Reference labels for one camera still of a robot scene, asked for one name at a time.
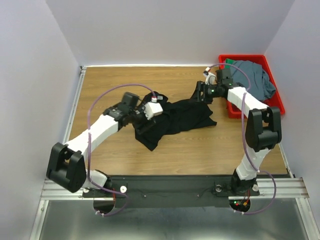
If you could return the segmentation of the black t shirt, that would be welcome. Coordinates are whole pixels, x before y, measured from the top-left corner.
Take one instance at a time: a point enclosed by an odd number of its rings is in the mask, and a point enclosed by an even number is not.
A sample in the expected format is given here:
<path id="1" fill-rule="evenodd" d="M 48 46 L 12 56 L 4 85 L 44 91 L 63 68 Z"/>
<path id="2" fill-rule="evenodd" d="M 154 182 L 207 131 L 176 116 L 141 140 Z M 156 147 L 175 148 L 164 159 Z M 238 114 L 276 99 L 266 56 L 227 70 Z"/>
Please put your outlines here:
<path id="1" fill-rule="evenodd" d="M 163 109 L 162 114 L 154 118 L 155 125 L 149 130 L 141 134 L 135 132 L 135 139 L 150 151 L 156 149 L 165 135 L 217 125 L 217 122 L 211 119 L 213 111 L 204 102 L 191 99 L 169 102 L 168 97 L 159 92 L 155 92 L 155 96 Z"/>

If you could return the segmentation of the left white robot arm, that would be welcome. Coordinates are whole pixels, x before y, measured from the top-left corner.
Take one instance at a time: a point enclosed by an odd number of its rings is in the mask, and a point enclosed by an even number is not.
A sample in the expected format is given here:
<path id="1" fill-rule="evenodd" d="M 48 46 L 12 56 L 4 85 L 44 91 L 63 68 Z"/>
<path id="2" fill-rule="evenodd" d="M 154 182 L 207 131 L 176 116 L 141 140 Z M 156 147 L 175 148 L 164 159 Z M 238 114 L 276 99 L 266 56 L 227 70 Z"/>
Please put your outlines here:
<path id="1" fill-rule="evenodd" d="M 122 100 L 107 108 L 80 135 L 65 143 L 56 143 L 50 152 L 46 177 L 71 193 L 81 188 L 94 189 L 100 197 L 114 193 L 108 176 L 91 169 L 91 154 L 108 137 L 131 124 L 137 133 L 155 125 L 163 109 L 155 95 L 138 103 L 139 96 L 125 92 Z"/>

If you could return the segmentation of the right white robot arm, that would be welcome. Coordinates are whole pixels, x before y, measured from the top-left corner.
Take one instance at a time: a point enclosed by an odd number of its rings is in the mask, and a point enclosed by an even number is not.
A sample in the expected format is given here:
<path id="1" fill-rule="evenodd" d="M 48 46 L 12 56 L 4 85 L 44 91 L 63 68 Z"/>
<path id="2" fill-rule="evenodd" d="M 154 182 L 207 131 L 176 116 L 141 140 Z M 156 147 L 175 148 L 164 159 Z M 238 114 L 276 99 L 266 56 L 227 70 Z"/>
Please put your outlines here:
<path id="1" fill-rule="evenodd" d="M 281 110 L 259 101 L 244 86 L 234 82 L 229 68 L 212 73 L 207 67 L 203 75 L 205 81 L 196 83 L 192 100 L 210 104 L 214 98 L 225 98 L 241 111 L 244 156 L 232 174 L 228 189 L 235 195 L 258 191 L 260 166 L 282 140 Z"/>

